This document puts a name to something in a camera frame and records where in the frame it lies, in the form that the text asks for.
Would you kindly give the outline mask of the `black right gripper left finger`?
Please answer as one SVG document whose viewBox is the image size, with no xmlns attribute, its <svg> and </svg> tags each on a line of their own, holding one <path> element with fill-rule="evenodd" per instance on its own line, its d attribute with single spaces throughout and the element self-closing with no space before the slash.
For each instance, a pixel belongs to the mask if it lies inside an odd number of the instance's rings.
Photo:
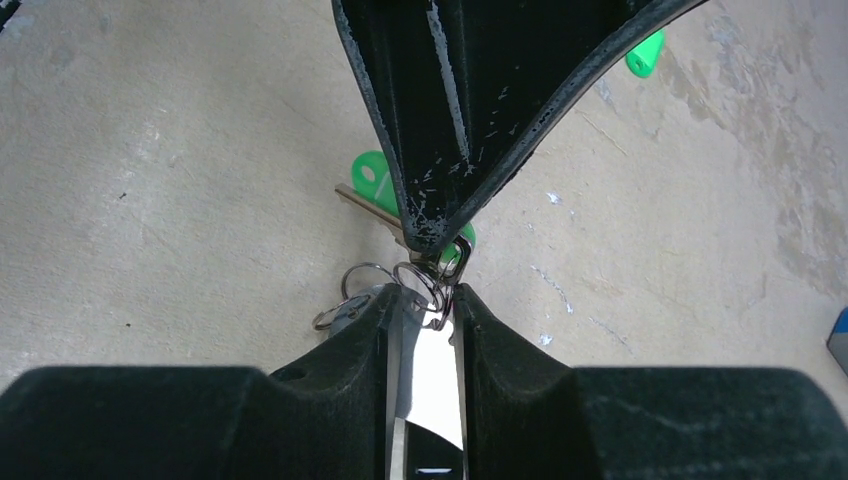
<svg viewBox="0 0 848 480">
<path fill-rule="evenodd" d="M 1 397 L 5 479 L 384 479 L 402 293 L 273 373 L 52 366 Z"/>
</svg>

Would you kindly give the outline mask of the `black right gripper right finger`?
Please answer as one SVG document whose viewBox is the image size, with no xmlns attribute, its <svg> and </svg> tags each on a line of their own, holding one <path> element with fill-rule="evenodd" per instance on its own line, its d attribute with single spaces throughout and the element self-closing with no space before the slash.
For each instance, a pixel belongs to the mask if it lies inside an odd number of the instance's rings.
<svg viewBox="0 0 848 480">
<path fill-rule="evenodd" d="M 847 429 L 783 368 L 578 367 L 454 295 L 470 479 L 843 479 Z"/>
</svg>

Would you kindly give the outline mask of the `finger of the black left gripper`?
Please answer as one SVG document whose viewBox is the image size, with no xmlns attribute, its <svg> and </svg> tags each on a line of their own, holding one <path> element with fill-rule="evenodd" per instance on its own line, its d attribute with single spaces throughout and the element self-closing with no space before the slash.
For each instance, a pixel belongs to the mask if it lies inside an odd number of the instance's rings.
<svg viewBox="0 0 848 480">
<path fill-rule="evenodd" d="M 336 1 L 406 245 L 437 253 L 563 115 L 690 0 Z"/>
</svg>

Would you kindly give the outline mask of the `green key tag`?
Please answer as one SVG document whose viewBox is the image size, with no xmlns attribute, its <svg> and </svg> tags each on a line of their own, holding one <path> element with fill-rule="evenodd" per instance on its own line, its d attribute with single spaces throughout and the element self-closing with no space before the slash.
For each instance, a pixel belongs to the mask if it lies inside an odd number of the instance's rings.
<svg viewBox="0 0 848 480">
<path fill-rule="evenodd" d="M 357 193 L 399 219 L 397 195 L 394 191 L 388 161 L 381 151 L 367 151 L 356 157 L 350 168 L 350 181 L 351 185 L 348 186 Z M 376 220 L 364 210 L 360 210 Z"/>
</svg>

